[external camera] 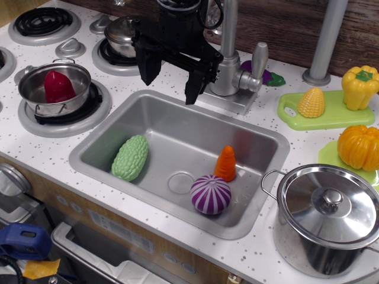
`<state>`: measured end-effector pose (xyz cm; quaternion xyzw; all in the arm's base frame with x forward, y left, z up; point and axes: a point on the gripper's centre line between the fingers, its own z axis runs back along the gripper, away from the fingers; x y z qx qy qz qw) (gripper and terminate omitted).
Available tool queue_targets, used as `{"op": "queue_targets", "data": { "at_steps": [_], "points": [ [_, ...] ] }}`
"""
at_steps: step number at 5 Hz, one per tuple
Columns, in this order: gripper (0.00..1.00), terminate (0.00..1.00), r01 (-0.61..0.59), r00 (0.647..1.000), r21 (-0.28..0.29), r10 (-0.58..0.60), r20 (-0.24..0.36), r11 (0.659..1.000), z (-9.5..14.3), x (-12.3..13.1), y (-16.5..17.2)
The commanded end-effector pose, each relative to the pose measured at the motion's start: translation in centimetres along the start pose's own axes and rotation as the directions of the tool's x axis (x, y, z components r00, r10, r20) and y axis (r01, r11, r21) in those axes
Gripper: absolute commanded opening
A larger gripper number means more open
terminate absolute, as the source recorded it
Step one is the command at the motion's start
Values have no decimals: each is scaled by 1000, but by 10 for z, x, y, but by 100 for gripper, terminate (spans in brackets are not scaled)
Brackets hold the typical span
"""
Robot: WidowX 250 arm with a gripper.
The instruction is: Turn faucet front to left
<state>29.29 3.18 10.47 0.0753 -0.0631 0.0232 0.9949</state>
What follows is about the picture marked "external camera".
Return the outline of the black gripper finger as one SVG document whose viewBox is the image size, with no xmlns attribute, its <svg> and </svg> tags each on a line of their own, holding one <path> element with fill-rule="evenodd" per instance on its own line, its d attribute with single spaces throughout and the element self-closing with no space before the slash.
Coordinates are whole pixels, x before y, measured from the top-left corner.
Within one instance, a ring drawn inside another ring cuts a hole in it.
<svg viewBox="0 0 379 284">
<path fill-rule="evenodd" d="M 142 81 L 149 86 L 160 73 L 162 59 L 160 52 L 162 47 L 154 47 L 148 49 L 145 47 L 136 47 L 136 61 L 139 68 L 139 73 Z"/>
<path fill-rule="evenodd" d="M 195 104 L 198 95 L 204 92 L 208 83 L 209 79 L 206 69 L 195 69 L 194 71 L 189 72 L 188 81 L 185 85 L 185 104 Z"/>
</svg>

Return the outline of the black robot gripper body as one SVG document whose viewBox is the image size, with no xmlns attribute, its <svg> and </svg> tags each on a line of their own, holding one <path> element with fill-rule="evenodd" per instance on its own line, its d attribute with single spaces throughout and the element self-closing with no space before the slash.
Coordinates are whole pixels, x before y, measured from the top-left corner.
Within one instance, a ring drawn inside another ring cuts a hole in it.
<svg viewBox="0 0 379 284">
<path fill-rule="evenodd" d="M 208 1 L 157 1 L 159 21 L 136 18 L 132 21 L 135 35 L 132 45 L 152 49 L 162 47 L 162 61 L 169 62 L 187 72 L 206 69 L 209 83 L 217 80 L 223 56 L 204 37 L 205 29 L 220 26 L 223 9 L 216 24 L 207 26 Z"/>
</svg>

